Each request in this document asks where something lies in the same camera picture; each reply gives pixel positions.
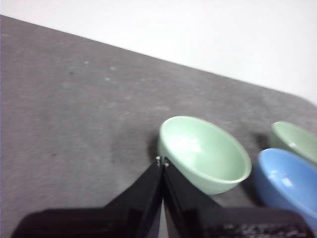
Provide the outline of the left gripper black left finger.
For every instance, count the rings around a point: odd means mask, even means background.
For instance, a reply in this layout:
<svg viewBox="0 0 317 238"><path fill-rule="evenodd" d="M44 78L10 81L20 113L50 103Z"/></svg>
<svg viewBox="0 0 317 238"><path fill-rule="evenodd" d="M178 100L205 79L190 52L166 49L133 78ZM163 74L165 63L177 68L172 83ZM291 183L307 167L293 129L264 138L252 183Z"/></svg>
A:
<svg viewBox="0 0 317 238"><path fill-rule="evenodd" d="M25 216L14 238L145 238L162 203L161 157L104 207L48 209Z"/></svg>

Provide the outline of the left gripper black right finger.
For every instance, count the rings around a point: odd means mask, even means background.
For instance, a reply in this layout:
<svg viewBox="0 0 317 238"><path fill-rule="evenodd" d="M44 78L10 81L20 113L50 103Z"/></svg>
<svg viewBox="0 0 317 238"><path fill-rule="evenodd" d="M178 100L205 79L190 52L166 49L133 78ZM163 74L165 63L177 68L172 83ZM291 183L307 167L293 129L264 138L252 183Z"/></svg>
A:
<svg viewBox="0 0 317 238"><path fill-rule="evenodd" d="M164 202L182 238L313 238L290 210L222 207L196 188L171 162L164 163Z"/></svg>

